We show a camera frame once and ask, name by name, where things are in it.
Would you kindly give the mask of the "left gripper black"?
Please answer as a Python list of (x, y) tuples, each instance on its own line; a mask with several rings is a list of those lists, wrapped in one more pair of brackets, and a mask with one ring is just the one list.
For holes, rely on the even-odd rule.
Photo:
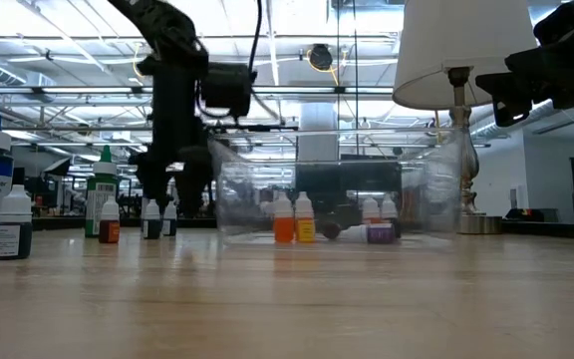
[(195, 114), (196, 77), (187, 69), (158, 63), (152, 72), (152, 141), (146, 153), (135, 155), (136, 176), (143, 196), (167, 206), (171, 175), (157, 155), (177, 155), (183, 170), (174, 175), (184, 217), (196, 217), (202, 193), (213, 180), (212, 157), (203, 146), (203, 129)]

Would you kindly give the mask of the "large green food coloring bottle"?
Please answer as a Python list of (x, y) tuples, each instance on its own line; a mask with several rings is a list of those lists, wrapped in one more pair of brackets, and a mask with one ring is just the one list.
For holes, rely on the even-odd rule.
[(93, 164), (93, 175), (87, 180), (85, 237), (98, 237), (105, 202), (117, 194), (117, 165), (109, 146), (104, 146), (100, 159)]

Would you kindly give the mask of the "small brown dropper bottle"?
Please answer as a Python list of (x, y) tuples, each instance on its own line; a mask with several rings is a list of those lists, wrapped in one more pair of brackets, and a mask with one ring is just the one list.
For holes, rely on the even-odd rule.
[(120, 210), (116, 199), (110, 196), (104, 203), (99, 226), (99, 243), (118, 243), (120, 239)]

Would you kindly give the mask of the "small orange food coloring bottle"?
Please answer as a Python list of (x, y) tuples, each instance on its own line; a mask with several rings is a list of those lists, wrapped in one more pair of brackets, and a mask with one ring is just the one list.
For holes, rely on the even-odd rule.
[(396, 224), (399, 222), (399, 212), (395, 201), (389, 193), (386, 193), (381, 205), (381, 220)]
[(293, 207), (285, 192), (280, 192), (273, 202), (273, 233), (277, 243), (291, 243), (294, 240)]
[(381, 212), (379, 204), (372, 197), (367, 197), (363, 201), (362, 221), (363, 224), (375, 224), (381, 222)]

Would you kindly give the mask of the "small yellow-label coloring bottle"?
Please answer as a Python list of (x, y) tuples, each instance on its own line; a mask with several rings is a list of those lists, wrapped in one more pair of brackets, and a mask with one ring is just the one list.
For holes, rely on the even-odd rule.
[(315, 219), (311, 199), (301, 191), (295, 200), (296, 239), (298, 242), (315, 241)]

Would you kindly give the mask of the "clear plastic bin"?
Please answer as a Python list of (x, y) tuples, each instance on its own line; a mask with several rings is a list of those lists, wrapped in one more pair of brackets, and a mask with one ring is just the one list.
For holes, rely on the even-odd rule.
[[(328, 240), (321, 226), (332, 221), (342, 231), (363, 224), (363, 201), (380, 207), (386, 193), (395, 201), (398, 240), (411, 234), (452, 234), (459, 212), (458, 144), (454, 132), (383, 128), (228, 133), (208, 143), (216, 176), (216, 217), (221, 237), (229, 243), (312, 244)], [(285, 192), (292, 202), (297, 165), (332, 163), (398, 163), (400, 191), (307, 192), (315, 219), (315, 241), (277, 243), (273, 202)]]

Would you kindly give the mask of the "small purple food coloring bottle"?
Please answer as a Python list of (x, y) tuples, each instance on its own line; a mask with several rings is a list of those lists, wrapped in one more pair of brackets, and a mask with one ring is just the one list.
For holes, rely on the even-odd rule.
[(349, 227), (340, 232), (338, 239), (367, 244), (392, 244), (398, 237), (392, 223), (376, 223)]

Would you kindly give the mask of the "white shade silver table lamp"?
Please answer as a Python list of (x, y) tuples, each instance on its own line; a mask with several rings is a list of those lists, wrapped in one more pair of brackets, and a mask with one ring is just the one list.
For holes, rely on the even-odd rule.
[(474, 107), (491, 96), (478, 75), (503, 73), (504, 59), (535, 46), (526, 0), (406, 0), (393, 101), (405, 108), (449, 111), (460, 164), (460, 234), (496, 234), (501, 218), (480, 212), (471, 190), (479, 172), (469, 131)]

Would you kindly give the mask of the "black bag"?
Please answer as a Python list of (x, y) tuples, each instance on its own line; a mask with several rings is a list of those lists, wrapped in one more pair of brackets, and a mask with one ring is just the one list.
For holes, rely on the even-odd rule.
[(512, 208), (505, 220), (527, 222), (558, 222), (558, 210), (555, 208)]

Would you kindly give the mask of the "black flat screen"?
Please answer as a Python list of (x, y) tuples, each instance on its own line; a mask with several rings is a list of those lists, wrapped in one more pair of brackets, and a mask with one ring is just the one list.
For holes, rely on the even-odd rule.
[(297, 165), (295, 185), (307, 192), (400, 191), (402, 166), (368, 162)]

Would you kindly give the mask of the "black aluminium station frame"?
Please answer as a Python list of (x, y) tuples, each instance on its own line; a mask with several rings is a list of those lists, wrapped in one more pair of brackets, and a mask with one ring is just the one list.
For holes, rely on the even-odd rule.
[[(75, 216), (57, 216), (34, 218), (32, 223), (35, 231), (80, 229), (84, 228), (85, 219)], [(121, 221), (122, 227), (139, 227), (140, 225), (141, 220), (138, 218)], [(180, 219), (178, 221), (178, 228), (216, 229), (216, 225), (215, 218)], [(574, 223), (503, 220), (501, 229), (502, 233), (510, 234), (574, 238)]]

